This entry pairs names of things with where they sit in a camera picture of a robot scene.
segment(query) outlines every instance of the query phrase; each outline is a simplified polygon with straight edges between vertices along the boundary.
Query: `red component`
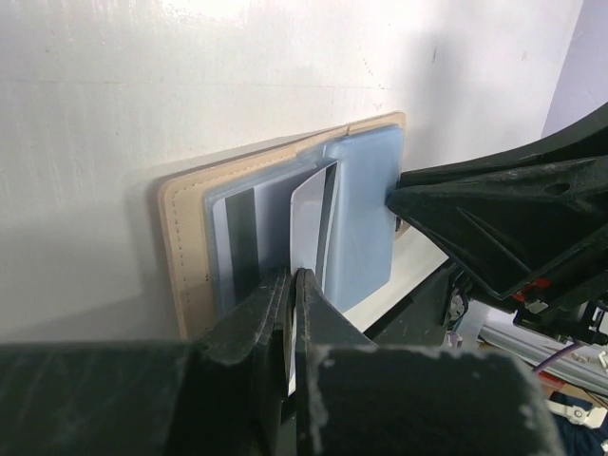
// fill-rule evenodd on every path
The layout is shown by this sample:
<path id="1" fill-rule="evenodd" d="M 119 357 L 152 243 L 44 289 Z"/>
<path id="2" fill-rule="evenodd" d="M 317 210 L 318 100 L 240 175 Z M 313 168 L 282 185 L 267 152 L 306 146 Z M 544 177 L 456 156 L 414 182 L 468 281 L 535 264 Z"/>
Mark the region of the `red component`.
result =
<path id="1" fill-rule="evenodd" d="M 540 372 L 539 377 L 541 378 L 541 383 L 543 385 L 546 385 L 554 390 L 561 390 L 561 387 L 563 387 L 566 383 L 555 375 L 551 375 L 550 373 L 546 372 Z"/>
<path id="2" fill-rule="evenodd" d="M 533 282 L 525 285 L 521 290 L 513 294 L 513 297 L 520 302 L 525 302 L 525 292 L 529 292 L 530 290 L 536 290 L 539 292 L 540 290 L 544 290 L 545 288 L 549 288 L 551 285 L 551 281 L 549 279 L 539 277 Z"/>

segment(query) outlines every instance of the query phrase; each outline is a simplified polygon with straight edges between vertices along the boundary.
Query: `wallet stitching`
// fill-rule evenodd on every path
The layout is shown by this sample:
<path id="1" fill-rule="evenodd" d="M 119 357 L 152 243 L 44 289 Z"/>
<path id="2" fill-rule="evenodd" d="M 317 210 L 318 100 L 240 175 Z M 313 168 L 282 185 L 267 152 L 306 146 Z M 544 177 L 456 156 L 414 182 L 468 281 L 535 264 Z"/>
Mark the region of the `wallet stitching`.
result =
<path id="1" fill-rule="evenodd" d="M 242 174 L 242 173 L 244 173 L 246 171 L 249 171 L 251 169 L 260 168 L 260 167 L 263 167 L 265 165 L 276 163 L 276 162 L 281 162 L 281 161 L 283 161 L 282 158 L 281 159 L 273 159 L 273 160 L 269 160 L 269 161 L 264 161 L 262 163 L 255 164 L 253 166 L 248 166 L 246 168 L 239 169 L 238 171 L 234 171 L 234 172 L 229 173 L 229 174 L 224 174 L 224 175 L 221 175 L 221 176 L 217 176 L 217 177 L 214 177 L 214 178 L 208 179 L 208 180 L 202 180 L 200 182 L 194 182 L 194 183 L 188 185 L 187 187 L 179 188 L 171 196 L 171 205 L 173 206 L 173 217 L 174 217 L 174 220 L 175 220 L 175 230 L 176 230 L 176 235 L 177 235 L 177 240 L 178 240 L 178 251 L 180 252 L 181 275 L 182 275 L 182 278 L 183 278 L 183 287 L 184 287 L 185 295 L 186 295 L 186 302 L 185 303 L 186 303 L 186 308 L 188 308 L 188 310 L 189 310 L 189 305 L 190 305 L 190 292 L 188 290 L 188 279 L 187 279 L 187 274 L 185 273 L 185 265 L 183 264 L 183 247 L 181 245 L 180 222 L 178 220 L 178 209 L 177 209 L 177 206 L 176 206 L 176 197 L 177 197 L 177 195 L 179 193 L 181 193 L 181 192 L 185 192 L 185 191 L 191 190 L 194 187 L 198 187 L 199 185 L 204 185 L 205 183 L 211 183 L 213 181 L 218 181 L 220 179 L 223 179 L 223 178 L 226 178 L 226 177 L 229 177 L 229 176 L 234 176 L 236 174 Z"/>

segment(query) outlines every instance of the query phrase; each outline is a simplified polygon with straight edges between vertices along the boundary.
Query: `white surface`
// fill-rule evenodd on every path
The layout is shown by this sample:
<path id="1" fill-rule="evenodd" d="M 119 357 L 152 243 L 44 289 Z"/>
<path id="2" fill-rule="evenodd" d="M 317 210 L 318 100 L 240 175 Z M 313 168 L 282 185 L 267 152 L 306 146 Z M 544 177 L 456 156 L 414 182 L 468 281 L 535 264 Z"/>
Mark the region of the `white surface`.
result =
<path id="1" fill-rule="evenodd" d="M 335 163 L 314 173 L 292 193 L 289 249 L 293 276 L 300 268 L 316 270 L 325 175 L 330 166 Z M 317 280 L 324 282 L 323 277 Z"/>
<path id="2" fill-rule="evenodd" d="M 395 109 L 408 168 L 536 140 L 580 3 L 0 2 L 0 338 L 177 336 L 155 179 L 207 154 Z"/>

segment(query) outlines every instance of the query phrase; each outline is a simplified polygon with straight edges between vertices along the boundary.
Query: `white backdrop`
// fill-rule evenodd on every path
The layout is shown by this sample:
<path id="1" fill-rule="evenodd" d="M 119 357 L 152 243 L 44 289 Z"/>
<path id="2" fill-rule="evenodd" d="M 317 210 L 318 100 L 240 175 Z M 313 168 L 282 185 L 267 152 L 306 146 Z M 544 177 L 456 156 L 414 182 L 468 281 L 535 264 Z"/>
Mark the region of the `white backdrop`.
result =
<path id="1" fill-rule="evenodd" d="M 208 154 L 395 109 L 407 168 L 536 140 L 580 4 L 0 2 L 0 338 L 177 336 L 155 179 Z"/>

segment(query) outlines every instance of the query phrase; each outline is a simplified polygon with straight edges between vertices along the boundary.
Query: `wire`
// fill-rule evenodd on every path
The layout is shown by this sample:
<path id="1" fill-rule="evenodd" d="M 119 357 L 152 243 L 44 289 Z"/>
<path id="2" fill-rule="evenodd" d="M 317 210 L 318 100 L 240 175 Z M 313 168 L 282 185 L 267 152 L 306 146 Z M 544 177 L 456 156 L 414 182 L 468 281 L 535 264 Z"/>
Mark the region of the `wire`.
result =
<path id="1" fill-rule="evenodd" d="M 564 347 L 563 349 L 561 349 L 561 350 L 556 351 L 555 353 L 553 353 L 547 359 L 545 359 L 544 361 L 542 361 L 532 371 L 534 373 L 541 373 L 542 371 L 544 371 L 545 369 L 547 369 L 551 364 L 555 363 L 558 359 L 562 358 L 563 356 L 565 356 L 568 353 L 573 352 L 576 349 L 579 349 L 581 346 L 582 346 L 582 344 L 579 341 L 575 340 L 569 346 Z"/>

